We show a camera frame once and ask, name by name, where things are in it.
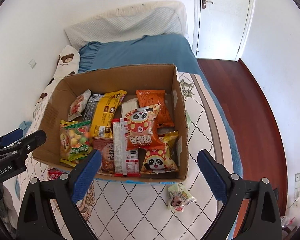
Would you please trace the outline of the small red candy packet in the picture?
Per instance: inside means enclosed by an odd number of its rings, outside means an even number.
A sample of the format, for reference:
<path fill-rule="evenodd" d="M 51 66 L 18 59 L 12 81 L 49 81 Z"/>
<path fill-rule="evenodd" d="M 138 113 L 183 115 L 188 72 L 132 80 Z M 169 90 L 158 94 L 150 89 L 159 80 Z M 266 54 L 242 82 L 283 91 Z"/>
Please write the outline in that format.
<path fill-rule="evenodd" d="M 47 173 L 47 179 L 48 179 L 48 180 L 56 180 L 56 179 L 58 179 L 63 173 L 69 174 L 70 172 L 69 172 L 69 171 L 60 170 L 60 169 L 57 169 L 57 168 L 50 168 L 50 169 L 48 170 L 48 173 Z"/>

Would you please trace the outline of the black snack bag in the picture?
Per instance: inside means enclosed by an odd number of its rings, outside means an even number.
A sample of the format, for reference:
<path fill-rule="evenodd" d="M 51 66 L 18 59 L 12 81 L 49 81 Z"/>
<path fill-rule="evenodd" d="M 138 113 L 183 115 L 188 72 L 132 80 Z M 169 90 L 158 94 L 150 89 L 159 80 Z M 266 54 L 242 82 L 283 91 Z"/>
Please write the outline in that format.
<path fill-rule="evenodd" d="M 84 110 L 83 121 L 91 121 L 93 119 L 97 105 L 103 97 L 104 94 L 91 94 Z"/>

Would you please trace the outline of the white door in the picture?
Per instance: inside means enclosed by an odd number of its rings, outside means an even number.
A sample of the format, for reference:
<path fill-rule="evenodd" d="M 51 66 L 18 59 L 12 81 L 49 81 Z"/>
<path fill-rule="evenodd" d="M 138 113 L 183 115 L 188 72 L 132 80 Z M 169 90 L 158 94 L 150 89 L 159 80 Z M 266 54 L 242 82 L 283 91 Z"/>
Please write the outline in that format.
<path fill-rule="evenodd" d="M 198 59 L 237 61 L 243 54 L 256 0 L 194 0 L 192 49 Z"/>

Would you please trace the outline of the red white noodle packet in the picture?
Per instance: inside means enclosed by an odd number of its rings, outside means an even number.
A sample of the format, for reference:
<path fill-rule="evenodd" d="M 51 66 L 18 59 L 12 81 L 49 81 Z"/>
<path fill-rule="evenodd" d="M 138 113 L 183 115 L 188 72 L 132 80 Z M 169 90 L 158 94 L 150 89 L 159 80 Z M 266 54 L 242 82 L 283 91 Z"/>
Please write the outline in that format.
<path fill-rule="evenodd" d="M 116 177 L 140 177 L 138 150 L 127 150 L 128 126 L 125 119 L 112 120 L 114 169 Z"/>

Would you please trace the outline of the green white egg snack packet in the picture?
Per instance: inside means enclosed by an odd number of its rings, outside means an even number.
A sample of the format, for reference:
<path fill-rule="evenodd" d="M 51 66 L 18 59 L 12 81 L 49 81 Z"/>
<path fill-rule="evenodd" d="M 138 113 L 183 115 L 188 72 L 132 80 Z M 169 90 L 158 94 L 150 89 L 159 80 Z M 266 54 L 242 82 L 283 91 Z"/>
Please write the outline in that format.
<path fill-rule="evenodd" d="M 173 184 L 167 190 L 168 207 L 175 212 L 183 212 L 186 206 L 197 201 L 182 184 Z"/>

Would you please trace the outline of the right wall power outlet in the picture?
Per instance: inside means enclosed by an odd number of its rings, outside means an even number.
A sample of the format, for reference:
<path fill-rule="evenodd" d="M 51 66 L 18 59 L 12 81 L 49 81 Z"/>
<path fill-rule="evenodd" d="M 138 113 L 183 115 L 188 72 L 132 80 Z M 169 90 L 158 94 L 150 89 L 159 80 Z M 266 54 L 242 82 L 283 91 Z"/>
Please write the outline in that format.
<path fill-rule="evenodd" d="M 293 207 L 298 207 L 300 198 L 300 173 L 295 174 Z"/>

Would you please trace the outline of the bear print pillow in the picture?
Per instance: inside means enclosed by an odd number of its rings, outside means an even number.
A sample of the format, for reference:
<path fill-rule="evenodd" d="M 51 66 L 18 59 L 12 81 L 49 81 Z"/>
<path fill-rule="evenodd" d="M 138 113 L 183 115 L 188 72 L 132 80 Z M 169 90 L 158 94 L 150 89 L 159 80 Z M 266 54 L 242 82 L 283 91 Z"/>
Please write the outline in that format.
<path fill-rule="evenodd" d="M 78 73 L 80 55 L 78 51 L 72 46 L 65 46 L 62 52 L 58 55 L 57 68 L 55 73 L 43 90 L 39 100 L 35 104 L 33 112 L 33 121 L 38 120 L 39 115 L 43 114 L 46 103 L 49 101 L 53 91 L 58 83 L 65 77 Z"/>

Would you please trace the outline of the white clear snack packet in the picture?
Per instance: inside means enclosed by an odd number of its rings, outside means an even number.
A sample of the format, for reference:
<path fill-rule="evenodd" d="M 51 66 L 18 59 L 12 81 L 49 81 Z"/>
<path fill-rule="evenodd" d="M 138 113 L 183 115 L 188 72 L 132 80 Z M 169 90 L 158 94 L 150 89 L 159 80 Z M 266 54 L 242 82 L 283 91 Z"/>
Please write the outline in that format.
<path fill-rule="evenodd" d="M 130 99 L 126 102 L 123 102 L 121 105 L 121 117 L 125 118 L 125 115 L 130 112 L 133 111 L 135 109 L 138 109 L 138 99 L 137 98 L 133 98 Z"/>

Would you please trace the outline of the yellow panda snack bag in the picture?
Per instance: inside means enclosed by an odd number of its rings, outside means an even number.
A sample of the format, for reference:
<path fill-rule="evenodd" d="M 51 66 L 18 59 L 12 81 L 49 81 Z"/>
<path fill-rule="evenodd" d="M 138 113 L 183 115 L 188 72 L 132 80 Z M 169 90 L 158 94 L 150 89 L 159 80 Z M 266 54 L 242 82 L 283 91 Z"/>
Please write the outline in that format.
<path fill-rule="evenodd" d="M 174 148 L 178 137 L 178 131 L 160 135 L 159 139 L 165 145 L 165 149 L 147 150 L 141 167 L 141 174 L 177 172 L 179 168 L 174 160 Z"/>

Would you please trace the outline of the orange panda chip bag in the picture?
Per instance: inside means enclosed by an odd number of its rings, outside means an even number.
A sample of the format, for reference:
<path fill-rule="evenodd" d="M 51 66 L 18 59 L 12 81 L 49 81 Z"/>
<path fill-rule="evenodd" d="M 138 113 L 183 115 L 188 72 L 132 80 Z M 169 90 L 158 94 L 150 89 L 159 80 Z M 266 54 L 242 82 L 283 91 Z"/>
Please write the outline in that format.
<path fill-rule="evenodd" d="M 159 105 L 147 106 L 128 112 L 125 117 L 128 126 L 127 150 L 143 148 L 145 150 L 163 150 L 157 132 Z"/>

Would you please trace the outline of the cardboard milk carton box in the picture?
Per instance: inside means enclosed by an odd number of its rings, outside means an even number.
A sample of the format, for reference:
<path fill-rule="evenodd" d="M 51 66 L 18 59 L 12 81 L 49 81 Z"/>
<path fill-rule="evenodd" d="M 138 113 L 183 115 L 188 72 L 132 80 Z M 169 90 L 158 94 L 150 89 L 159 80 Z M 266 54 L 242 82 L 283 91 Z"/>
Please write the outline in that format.
<path fill-rule="evenodd" d="M 189 169 L 189 148 L 187 146 L 188 126 L 184 96 L 179 83 L 177 68 L 172 64 L 142 64 L 99 69 L 75 74 L 62 79 L 47 102 L 39 128 L 46 133 L 46 142 L 33 151 L 33 158 L 51 167 L 71 171 L 69 166 L 60 163 L 60 121 L 65 119 L 70 104 L 77 96 L 90 89 L 104 94 L 125 90 L 126 100 L 136 96 L 138 89 L 164 90 L 167 104 L 172 114 L 177 140 L 178 172 L 144 174 L 140 177 L 116 177 L 99 173 L 100 180 L 125 181 L 129 183 L 176 183 L 187 178 Z"/>

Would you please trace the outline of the green fruit candy bag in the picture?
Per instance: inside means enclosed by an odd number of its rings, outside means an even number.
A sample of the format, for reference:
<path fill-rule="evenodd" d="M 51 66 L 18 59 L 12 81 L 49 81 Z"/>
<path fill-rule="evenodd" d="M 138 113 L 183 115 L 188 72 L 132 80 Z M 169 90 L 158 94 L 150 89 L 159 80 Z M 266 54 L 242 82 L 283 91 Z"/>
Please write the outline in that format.
<path fill-rule="evenodd" d="M 92 151 L 91 121 L 60 122 L 60 162 L 75 167 Z"/>

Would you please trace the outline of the white textured headboard pillow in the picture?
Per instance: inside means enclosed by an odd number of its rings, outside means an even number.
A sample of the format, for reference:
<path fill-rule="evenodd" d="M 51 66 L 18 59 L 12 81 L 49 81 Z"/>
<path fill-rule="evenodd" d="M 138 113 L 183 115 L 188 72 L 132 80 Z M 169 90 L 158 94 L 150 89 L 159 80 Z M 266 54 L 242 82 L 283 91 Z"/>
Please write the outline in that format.
<path fill-rule="evenodd" d="M 70 25 L 65 33 L 77 50 L 93 41 L 122 42 L 144 35 L 179 34 L 188 38 L 186 8 L 179 1 L 133 4 Z"/>

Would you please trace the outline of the white cookie snack packet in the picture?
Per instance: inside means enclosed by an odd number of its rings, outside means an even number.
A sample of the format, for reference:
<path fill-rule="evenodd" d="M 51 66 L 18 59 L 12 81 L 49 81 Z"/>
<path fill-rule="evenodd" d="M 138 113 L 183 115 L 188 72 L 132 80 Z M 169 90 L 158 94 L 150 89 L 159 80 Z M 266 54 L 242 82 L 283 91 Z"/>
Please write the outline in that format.
<path fill-rule="evenodd" d="M 87 89 L 83 94 L 80 94 L 74 102 L 71 103 L 70 109 L 68 111 L 68 121 L 73 121 L 74 119 L 81 116 L 81 113 L 86 108 L 86 104 L 91 96 L 91 90 Z"/>

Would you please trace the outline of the wall socket plate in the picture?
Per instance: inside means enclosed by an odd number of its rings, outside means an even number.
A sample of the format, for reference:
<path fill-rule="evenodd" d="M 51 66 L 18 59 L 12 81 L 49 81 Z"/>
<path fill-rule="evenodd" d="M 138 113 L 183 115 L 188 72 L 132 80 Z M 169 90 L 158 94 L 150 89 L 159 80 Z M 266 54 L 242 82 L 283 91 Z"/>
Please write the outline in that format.
<path fill-rule="evenodd" d="M 34 59 L 31 59 L 29 65 L 33 69 L 36 66 L 36 61 Z"/>

